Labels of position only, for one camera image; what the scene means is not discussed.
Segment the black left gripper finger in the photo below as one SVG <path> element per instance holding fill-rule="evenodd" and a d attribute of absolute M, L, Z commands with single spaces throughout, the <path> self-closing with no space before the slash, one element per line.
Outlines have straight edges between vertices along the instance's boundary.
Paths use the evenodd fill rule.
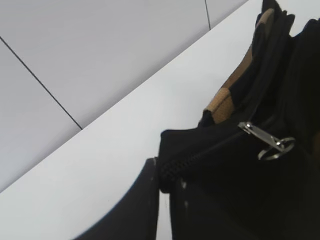
<path fill-rule="evenodd" d="M 155 240 L 159 216 L 157 159 L 146 160 L 122 199 L 77 240 Z"/>

